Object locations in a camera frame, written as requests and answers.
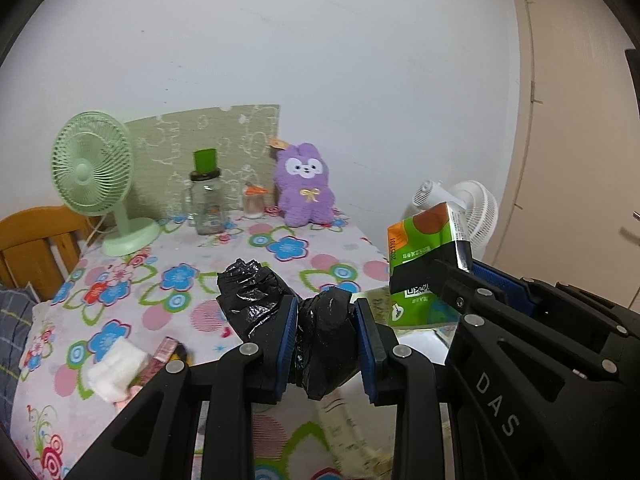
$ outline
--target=fan grille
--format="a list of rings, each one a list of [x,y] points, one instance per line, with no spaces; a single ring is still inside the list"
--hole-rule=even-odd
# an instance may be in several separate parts
[[[420,207],[424,205],[429,199],[429,195],[431,194],[432,189],[433,189],[432,181],[427,180],[426,182],[423,182],[422,185],[420,186],[420,189],[415,192],[414,205],[416,207]]]
[[[471,247],[484,247],[494,234],[498,221],[498,204],[487,188],[475,180],[465,180],[451,188],[466,204],[466,224]]]
[[[77,213],[98,216],[126,197],[133,174],[126,128],[100,112],[76,115],[53,144],[53,185]]]

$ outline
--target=blue gripper pad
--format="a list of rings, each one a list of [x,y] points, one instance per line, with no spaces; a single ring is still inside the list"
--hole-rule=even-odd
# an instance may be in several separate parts
[[[296,343],[296,329],[298,328],[298,299],[295,296],[287,296],[286,298],[290,298],[291,303],[282,332],[282,339],[276,361],[276,384],[274,393],[278,400],[282,398],[282,394],[287,388],[289,368]]]
[[[386,374],[386,351],[380,339],[376,322],[364,298],[356,300],[354,305],[356,333],[358,337],[358,363],[362,374],[362,384],[369,402],[376,402],[378,390],[376,383]]]
[[[536,304],[531,301],[527,287],[520,280],[509,279],[506,275],[499,274],[491,267],[476,261],[474,261],[472,272],[478,278],[500,288],[504,292],[507,305],[511,308],[527,316],[533,314]]]

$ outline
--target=desk fan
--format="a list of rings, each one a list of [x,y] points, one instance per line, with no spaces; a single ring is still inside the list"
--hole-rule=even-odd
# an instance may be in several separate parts
[[[51,154],[53,186],[69,209],[86,216],[113,212],[116,227],[102,242],[107,256],[124,256],[160,234],[151,218],[129,219],[124,207],[133,176],[127,129],[113,117],[85,112],[60,130]]]
[[[469,241],[474,251],[489,243],[498,223],[498,204],[485,186],[476,180],[463,180],[446,190],[440,182],[426,180],[414,196],[414,206],[420,210],[442,202],[455,202],[465,210]]]

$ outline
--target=fan base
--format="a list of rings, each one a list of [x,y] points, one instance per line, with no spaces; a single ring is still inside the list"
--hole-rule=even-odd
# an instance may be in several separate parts
[[[121,235],[114,227],[102,242],[102,252],[106,256],[125,256],[148,246],[160,235],[160,226],[151,218],[129,220],[131,232]]]

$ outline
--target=glass jar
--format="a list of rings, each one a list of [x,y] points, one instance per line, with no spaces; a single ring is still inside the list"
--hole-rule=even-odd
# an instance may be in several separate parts
[[[260,186],[247,183],[242,190],[242,212],[245,218],[257,219],[264,216],[264,195],[268,191]]]
[[[191,211],[199,235],[215,235],[225,230],[223,184],[220,170],[191,172]]]
[[[196,222],[193,216],[193,202],[191,200],[191,187],[193,182],[189,179],[183,181],[184,188],[182,189],[181,202],[182,202],[182,215],[186,218],[187,225],[195,227]]]

